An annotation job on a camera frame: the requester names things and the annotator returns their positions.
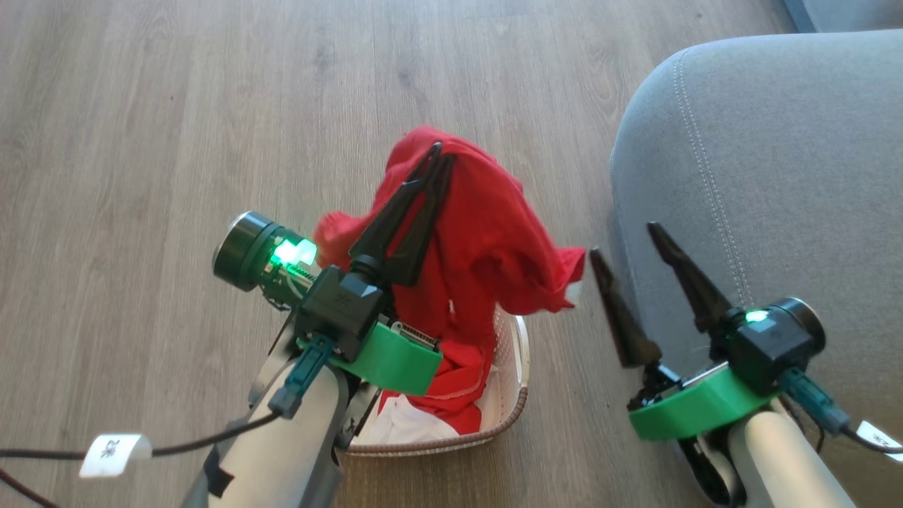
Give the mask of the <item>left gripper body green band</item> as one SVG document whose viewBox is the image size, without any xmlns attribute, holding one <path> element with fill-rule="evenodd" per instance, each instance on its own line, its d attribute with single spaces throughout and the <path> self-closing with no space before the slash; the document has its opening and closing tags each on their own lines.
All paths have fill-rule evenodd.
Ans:
<svg viewBox="0 0 903 508">
<path fill-rule="evenodd" d="M 437 341 L 407 325 L 394 309 L 384 266 L 354 262 L 348 270 L 316 270 L 317 246 L 249 211 L 230 225 L 217 248 L 216 277 L 245 292 L 260 289 L 290 312 L 284 350 L 299 356 L 317 341 L 332 347 L 329 364 L 378 388 L 427 393 L 443 356 Z"/>
</svg>

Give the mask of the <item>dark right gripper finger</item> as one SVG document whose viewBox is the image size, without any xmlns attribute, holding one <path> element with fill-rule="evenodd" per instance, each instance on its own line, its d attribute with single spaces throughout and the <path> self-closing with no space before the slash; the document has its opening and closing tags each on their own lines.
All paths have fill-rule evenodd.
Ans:
<svg viewBox="0 0 903 508">
<path fill-rule="evenodd" d="M 691 306 L 697 331 L 706 334 L 717 334 L 722 331 L 723 318 L 733 308 L 732 303 L 668 234 L 661 223 L 648 222 L 646 231 L 659 256 L 674 271 Z"/>
<path fill-rule="evenodd" d="M 658 363 L 662 358 L 659 346 L 646 337 L 638 320 L 630 312 L 619 283 L 599 248 L 589 250 L 589 261 L 620 365 L 629 369 Z"/>
</svg>

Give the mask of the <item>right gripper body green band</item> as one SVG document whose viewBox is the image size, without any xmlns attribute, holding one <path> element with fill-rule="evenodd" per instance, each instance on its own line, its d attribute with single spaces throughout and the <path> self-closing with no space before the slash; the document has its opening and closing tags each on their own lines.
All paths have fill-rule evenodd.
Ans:
<svg viewBox="0 0 903 508">
<path fill-rule="evenodd" d="M 647 392 L 629 403 L 629 421 L 646 441 L 689 440 L 764 409 L 786 392 L 826 345 L 814 309 L 796 297 L 767 308 L 733 308 L 712 341 L 718 363 L 689 380 L 673 380 L 661 364 Z"/>
</svg>

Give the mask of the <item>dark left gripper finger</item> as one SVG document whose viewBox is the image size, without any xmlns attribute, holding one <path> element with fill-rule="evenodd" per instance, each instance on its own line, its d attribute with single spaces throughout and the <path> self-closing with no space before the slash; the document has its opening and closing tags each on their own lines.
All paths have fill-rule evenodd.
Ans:
<svg viewBox="0 0 903 508">
<path fill-rule="evenodd" d="M 442 142 L 431 145 L 398 190 L 352 245 L 354 262 L 370 266 L 422 266 L 433 228 L 444 199 L 444 155 Z M 415 201 L 423 197 L 420 209 L 391 256 L 388 250 Z"/>
<path fill-rule="evenodd" d="M 390 238 L 394 238 L 416 200 L 423 197 L 409 228 L 384 264 L 388 282 L 400 286 L 415 286 L 418 282 L 455 161 L 455 157 L 424 157 L 384 206 L 385 212 L 392 212 Z"/>
</svg>

